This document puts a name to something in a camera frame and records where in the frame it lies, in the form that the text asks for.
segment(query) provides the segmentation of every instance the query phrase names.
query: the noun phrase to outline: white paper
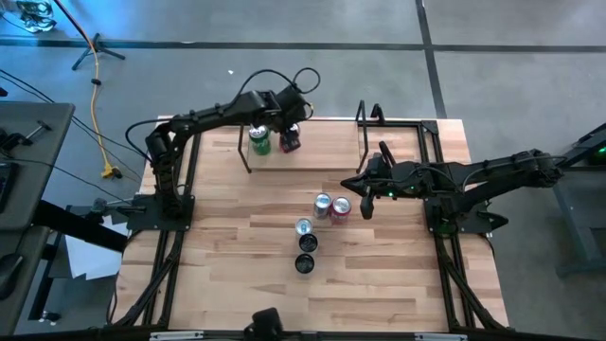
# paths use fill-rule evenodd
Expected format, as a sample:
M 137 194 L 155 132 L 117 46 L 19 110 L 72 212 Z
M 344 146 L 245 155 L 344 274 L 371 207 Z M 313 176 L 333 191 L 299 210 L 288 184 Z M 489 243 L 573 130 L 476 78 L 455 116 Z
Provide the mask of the white paper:
M 103 226 L 114 230 L 122 235 L 128 235 L 126 223 L 113 224 L 112 217 L 103 217 Z M 103 278 L 117 273 L 122 263 L 122 254 L 92 245 L 79 239 L 65 236 L 67 244 L 67 256 L 72 277 L 86 274 L 86 279 Z

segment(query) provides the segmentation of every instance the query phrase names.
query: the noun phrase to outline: tripod stand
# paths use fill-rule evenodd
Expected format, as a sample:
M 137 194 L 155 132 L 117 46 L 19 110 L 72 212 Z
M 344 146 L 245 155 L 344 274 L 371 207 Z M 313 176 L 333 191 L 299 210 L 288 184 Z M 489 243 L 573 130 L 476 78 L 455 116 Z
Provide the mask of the tripod stand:
M 67 9 L 65 9 L 63 4 L 61 3 L 61 1 L 54 0 L 54 2 L 57 5 L 57 7 L 59 7 L 59 9 L 63 12 L 63 14 L 67 17 L 69 22 L 72 23 L 72 25 L 78 30 L 78 33 L 80 34 L 80 36 L 82 36 L 82 39 L 84 39 L 86 41 L 86 34 L 84 34 L 84 32 L 82 31 L 80 26 L 78 24 L 76 24 L 76 22 L 74 21 L 72 16 L 67 12 Z M 93 48 L 95 49 L 95 52 L 105 52 L 108 55 L 114 56 L 122 61 L 124 61 L 126 59 L 126 57 L 122 56 L 121 54 L 115 53 L 114 51 L 111 51 L 111 50 L 101 46 L 101 42 L 99 41 L 100 38 L 101 38 L 101 36 L 98 33 L 95 33 L 95 37 L 93 37 L 93 40 L 91 41 Z M 78 66 L 80 66 L 82 61 L 84 61 L 84 58 L 86 58 L 86 56 L 88 56 L 90 52 L 91 52 L 91 46 L 86 47 L 86 49 L 84 50 L 82 55 L 78 58 L 78 60 L 72 66 L 72 70 L 76 71 Z

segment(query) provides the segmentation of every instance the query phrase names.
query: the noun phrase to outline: can lid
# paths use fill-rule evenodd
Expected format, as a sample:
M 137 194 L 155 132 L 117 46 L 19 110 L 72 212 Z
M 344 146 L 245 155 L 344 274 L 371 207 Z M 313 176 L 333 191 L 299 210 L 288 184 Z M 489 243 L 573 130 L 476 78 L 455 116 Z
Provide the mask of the can lid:
M 326 208 L 330 206 L 330 197 L 327 193 L 320 193 L 315 197 L 315 205 L 320 208 Z
M 338 197 L 332 202 L 332 206 L 337 213 L 348 213 L 351 210 L 351 204 L 348 198 Z
M 297 233 L 302 234 L 302 235 L 304 235 L 306 233 L 310 233 L 310 232 L 312 232 L 312 221 L 310 221 L 309 219 L 306 219 L 306 218 L 301 218 L 298 221 L 296 221 L 294 228 L 296 229 Z
M 299 238 L 299 247 L 303 252 L 313 252 L 318 248 L 318 239 L 311 233 L 305 234 Z
M 252 127 L 249 131 L 248 134 L 251 137 L 262 137 L 265 134 L 267 134 L 267 127 L 265 126 L 258 126 L 257 128 Z
M 314 266 L 315 261 L 313 260 L 313 257 L 308 254 L 299 255 L 299 257 L 294 260 L 294 267 L 296 268 L 296 271 L 301 274 L 309 274 Z

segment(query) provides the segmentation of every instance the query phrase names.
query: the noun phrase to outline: green soda can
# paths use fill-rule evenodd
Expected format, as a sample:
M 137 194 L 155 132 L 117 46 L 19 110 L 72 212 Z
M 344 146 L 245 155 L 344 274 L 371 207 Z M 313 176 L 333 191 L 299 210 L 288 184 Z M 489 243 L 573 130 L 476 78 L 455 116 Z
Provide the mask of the green soda can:
M 266 126 L 253 127 L 248 131 L 248 135 L 250 136 L 253 150 L 257 155 L 267 155 L 272 150 L 272 145 L 269 141 L 269 130 Z

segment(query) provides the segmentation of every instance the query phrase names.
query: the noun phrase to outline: wooden tabletop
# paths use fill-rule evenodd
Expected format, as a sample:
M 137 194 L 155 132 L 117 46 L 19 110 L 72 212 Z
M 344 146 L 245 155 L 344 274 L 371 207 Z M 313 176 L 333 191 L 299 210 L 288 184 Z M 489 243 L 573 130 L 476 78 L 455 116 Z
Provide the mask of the wooden tabletop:
M 469 163 L 462 121 L 437 122 L 444 159 Z M 365 221 L 360 198 L 339 185 L 354 170 L 248 174 L 237 152 L 238 131 L 224 127 L 202 135 L 192 190 L 194 220 L 181 256 L 171 329 L 242 330 L 254 312 L 276 307 L 288 331 L 447 331 L 436 249 L 420 200 L 375 200 L 374 218 Z M 383 140 L 397 161 L 420 160 L 413 129 L 369 129 L 368 139 L 368 156 Z M 427 141 L 433 154 L 429 136 Z M 153 193 L 153 183 L 146 168 L 141 191 Z M 300 254 L 294 222 L 312 216 L 313 200 L 322 191 L 346 196 L 353 209 L 346 225 L 316 222 L 315 269 L 304 276 L 294 269 Z M 157 232 L 143 232 L 125 251 L 115 319 L 148 284 L 157 238 Z M 470 286 L 507 325 L 489 245 L 477 236 L 461 235 L 461 248 Z M 164 290 L 163 285 L 154 320 Z M 460 295 L 453 292 L 463 321 Z

